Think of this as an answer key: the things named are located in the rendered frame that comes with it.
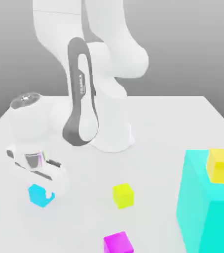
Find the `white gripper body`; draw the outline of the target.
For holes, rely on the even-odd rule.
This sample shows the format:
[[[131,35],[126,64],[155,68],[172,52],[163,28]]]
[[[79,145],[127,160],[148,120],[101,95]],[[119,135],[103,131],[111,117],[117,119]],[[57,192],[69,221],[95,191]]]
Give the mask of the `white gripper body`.
[[[46,163],[44,167],[31,171],[17,162],[14,164],[13,172],[28,185],[36,184],[56,196],[64,195],[70,189],[69,176],[63,167]]]

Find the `small blue cube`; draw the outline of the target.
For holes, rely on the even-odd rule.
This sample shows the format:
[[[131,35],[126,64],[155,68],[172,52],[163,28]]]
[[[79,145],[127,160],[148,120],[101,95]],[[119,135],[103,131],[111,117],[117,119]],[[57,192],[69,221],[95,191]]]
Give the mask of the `small blue cube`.
[[[41,207],[46,207],[54,198],[55,194],[52,192],[50,197],[46,196],[46,190],[36,184],[31,185],[28,188],[30,201]]]

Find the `small lime cube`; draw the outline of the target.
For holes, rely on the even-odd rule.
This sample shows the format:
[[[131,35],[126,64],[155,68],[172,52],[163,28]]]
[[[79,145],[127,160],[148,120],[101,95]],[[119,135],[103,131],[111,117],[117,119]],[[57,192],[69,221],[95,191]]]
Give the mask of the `small lime cube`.
[[[118,209],[130,207],[134,204],[134,191],[128,183],[114,186],[112,195]]]

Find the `small magenta cube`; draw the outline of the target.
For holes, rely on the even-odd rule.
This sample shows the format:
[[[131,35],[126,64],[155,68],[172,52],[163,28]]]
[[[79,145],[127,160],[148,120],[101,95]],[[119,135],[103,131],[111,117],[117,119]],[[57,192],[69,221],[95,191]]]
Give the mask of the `small magenta cube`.
[[[125,231],[104,237],[104,253],[134,253]]]

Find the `small yellow cube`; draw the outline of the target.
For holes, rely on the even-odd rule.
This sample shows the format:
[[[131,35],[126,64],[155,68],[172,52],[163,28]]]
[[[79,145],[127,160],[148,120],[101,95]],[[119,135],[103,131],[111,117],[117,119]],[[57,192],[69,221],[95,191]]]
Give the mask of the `small yellow cube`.
[[[224,184],[224,149],[210,149],[206,171],[212,183]]]

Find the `large cyan box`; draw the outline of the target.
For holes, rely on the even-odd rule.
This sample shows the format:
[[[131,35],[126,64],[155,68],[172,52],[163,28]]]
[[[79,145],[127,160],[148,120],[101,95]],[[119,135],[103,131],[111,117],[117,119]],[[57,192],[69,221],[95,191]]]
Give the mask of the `large cyan box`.
[[[186,253],[224,253],[224,184],[211,183],[208,150],[186,150],[176,217]]]

